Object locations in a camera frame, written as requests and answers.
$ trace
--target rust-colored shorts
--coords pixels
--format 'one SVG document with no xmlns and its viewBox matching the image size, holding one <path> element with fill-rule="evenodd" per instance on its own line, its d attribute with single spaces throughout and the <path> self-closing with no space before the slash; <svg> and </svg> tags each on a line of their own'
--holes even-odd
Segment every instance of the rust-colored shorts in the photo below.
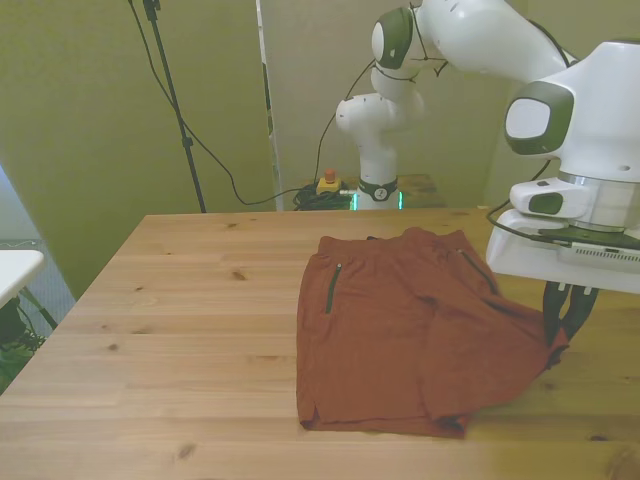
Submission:
<svg viewBox="0 0 640 480">
<path fill-rule="evenodd" d="M 566 348 L 500 294 L 462 232 L 323 238 L 298 308 L 298 416 L 314 430 L 464 435 Z"/>
</svg>

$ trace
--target wooden table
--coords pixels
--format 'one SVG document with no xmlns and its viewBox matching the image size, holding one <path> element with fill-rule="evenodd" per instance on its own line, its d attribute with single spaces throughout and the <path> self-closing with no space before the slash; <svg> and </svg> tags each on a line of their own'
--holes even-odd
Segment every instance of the wooden table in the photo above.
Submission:
<svg viewBox="0 0 640 480">
<path fill-rule="evenodd" d="M 640 296 L 604 293 L 563 363 L 465 441 L 305 432 L 298 287 L 321 235 L 462 228 L 483 212 L 146 218 L 0 397 L 2 480 L 640 477 Z M 503 278 L 537 306 L 541 282 Z"/>
</svg>

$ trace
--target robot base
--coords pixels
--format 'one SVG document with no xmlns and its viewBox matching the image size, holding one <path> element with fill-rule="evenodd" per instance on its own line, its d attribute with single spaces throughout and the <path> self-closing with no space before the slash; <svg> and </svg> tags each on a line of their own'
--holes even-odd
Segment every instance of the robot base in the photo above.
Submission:
<svg viewBox="0 0 640 480">
<path fill-rule="evenodd" d="M 566 226 L 562 220 L 504 213 L 500 224 L 525 233 Z M 568 285 L 640 293 L 640 252 L 574 243 L 562 247 L 535 242 L 494 228 L 487 263 L 496 273 Z"/>
<path fill-rule="evenodd" d="M 402 192 L 397 191 L 386 201 L 376 202 L 369 194 L 358 189 L 351 202 L 351 210 L 402 210 L 403 206 Z"/>
</svg>

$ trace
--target light stand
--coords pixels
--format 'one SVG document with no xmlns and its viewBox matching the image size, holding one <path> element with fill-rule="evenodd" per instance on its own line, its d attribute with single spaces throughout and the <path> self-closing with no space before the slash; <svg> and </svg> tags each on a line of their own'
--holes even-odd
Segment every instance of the light stand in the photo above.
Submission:
<svg viewBox="0 0 640 480">
<path fill-rule="evenodd" d="M 198 172 L 196 171 L 196 165 L 193 160 L 193 153 L 191 147 L 193 146 L 193 140 L 187 135 L 187 131 L 184 126 L 184 120 L 180 113 L 180 106 L 178 105 L 178 97 L 176 96 L 176 90 L 173 86 L 173 80 L 171 79 L 171 72 L 169 70 L 169 63 L 167 62 L 167 56 L 164 52 L 164 46 L 162 45 L 162 39 L 160 38 L 160 30 L 158 29 L 158 15 L 156 10 L 160 10 L 160 0 L 143 0 L 144 10 L 147 13 L 147 19 L 151 22 L 153 28 L 153 34 L 156 37 L 156 43 L 158 44 L 158 52 L 160 53 L 160 59 L 162 60 L 162 67 L 164 68 L 164 75 L 167 78 L 167 86 L 169 87 L 169 94 L 171 95 L 171 103 L 173 109 L 176 112 L 178 118 L 178 126 L 180 127 L 180 134 L 182 135 L 182 146 L 187 154 L 187 161 L 189 162 L 189 169 L 191 170 L 191 178 L 193 179 L 193 186 L 196 189 L 196 195 L 198 196 L 198 204 L 200 205 L 200 211 L 207 213 L 207 207 L 204 203 L 204 197 L 202 196 L 202 189 L 200 188 L 200 181 L 198 180 Z"/>
</svg>

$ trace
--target zipper pocket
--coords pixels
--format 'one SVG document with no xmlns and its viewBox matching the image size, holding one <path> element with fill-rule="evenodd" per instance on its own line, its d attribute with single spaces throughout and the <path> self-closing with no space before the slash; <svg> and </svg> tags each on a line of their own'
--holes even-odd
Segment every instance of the zipper pocket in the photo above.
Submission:
<svg viewBox="0 0 640 480">
<path fill-rule="evenodd" d="M 331 313 L 333 309 L 333 295 L 336 289 L 336 283 L 338 283 L 338 277 L 340 276 L 340 272 L 342 271 L 342 264 L 339 263 L 336 266 L 336 272 L 333 274 L 333 278 L 331 279 L 331 283 L 329 284 L 329 294 L 327 296 L 327 307 L 324 310 L 324 313 Z"/>
<path fill-rule="evenodd" d="M 487 282 L 487 284 L 489 285 L 489 289 L 491 290 L 491 293 L 493 293 L 494 295 L 500 295 L 500 290 L 498 289 L 498 286 L 494 283 L 493 279 L 484 272 L 484 270 L 475 262 L 473 258 L 471 258 L 471 255 L 469 255 L 464 250 L 460 250 L 460 249 L 458 250 L 458 253 L 462 255 L 462 258 L 464 258 L 467 261 L 467 263 L 471 265 L 476 272 L 482 275 L 485 282 Z"/>
</svg>

